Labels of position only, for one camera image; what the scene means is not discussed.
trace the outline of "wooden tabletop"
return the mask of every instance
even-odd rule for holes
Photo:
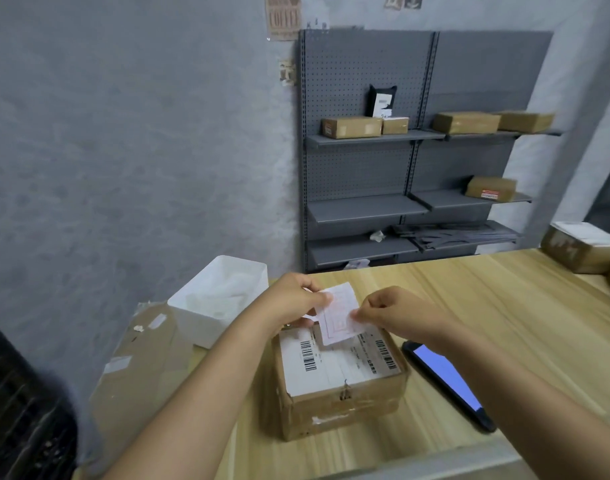
[[[316,277],[325,287],[350,282],[359,301],[390,285],[411,290],[453,311],[580,404],[610,415],[610,296],[538,250]],[[190,368],[205,355],[195,351]],[[415,371],[396,413],[293,442],[282,441],[279,432],[266,350],[218,479],[309,479],[502,437],[478,433]]]

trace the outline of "black crate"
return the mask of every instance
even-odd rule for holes
[[[64,398],[0,332],[0,479],[69,479],[76,450],[77,425]]]

